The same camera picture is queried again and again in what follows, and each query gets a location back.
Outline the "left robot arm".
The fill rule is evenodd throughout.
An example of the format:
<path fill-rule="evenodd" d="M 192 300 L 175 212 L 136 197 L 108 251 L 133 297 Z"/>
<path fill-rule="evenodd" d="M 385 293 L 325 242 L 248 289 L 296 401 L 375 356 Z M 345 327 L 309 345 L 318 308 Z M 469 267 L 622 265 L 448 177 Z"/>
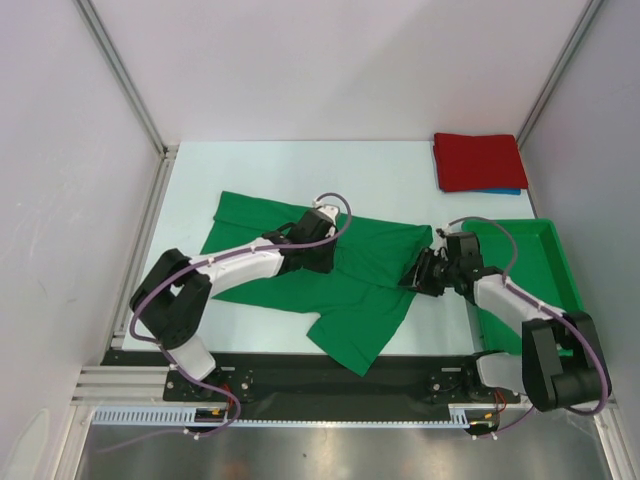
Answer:
<path fill-rule="evenodd" d="M 253 281 L 307 270 L 328 274 L 340 230 L 337 206 L 318 204 L 297 222 L 262 234 L 252 242 L 209 255 L 190 257 L 165 251 L 129 300 L 134 317 L 187 374 L 186 387 L 197 398 L 214 397 L 221 387 L 216 361 L 198 337 L 210 297 Z"/>

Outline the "green t shirt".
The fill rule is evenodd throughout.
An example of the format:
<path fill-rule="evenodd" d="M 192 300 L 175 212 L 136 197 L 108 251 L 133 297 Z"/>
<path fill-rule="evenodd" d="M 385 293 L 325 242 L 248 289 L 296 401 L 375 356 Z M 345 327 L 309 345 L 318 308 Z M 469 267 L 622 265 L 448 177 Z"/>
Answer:
<path fill-rule="evenodd" d="M 328 274 L 301 269 L 219 294 L 221 301 L 316 313 L 307 336 L 333 360 L 364 376 L 406 317 L 415 297 L 398 283 L 432 242 L 428 225 L 354 217 L 337 241 Z"/>

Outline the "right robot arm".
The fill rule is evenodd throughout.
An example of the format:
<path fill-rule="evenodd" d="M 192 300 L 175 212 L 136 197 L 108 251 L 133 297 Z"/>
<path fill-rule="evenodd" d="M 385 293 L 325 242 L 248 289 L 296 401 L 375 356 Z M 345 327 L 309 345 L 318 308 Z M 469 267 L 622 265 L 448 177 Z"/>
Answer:
<path fill-rule="evenodd" d="M 398 285 L 431 297 L 451 289 L 519 336 L 520 354 L 484 353 L 463 373 L 461 388 L 469 399 L 484 401 L 501 387 L 525 395 L 540 412 L 587 416 L 606 405 L 611 382 L 591 316 L 554 307 L 506 271 L 486 265 L 475 233 L 439 231 Z"/>

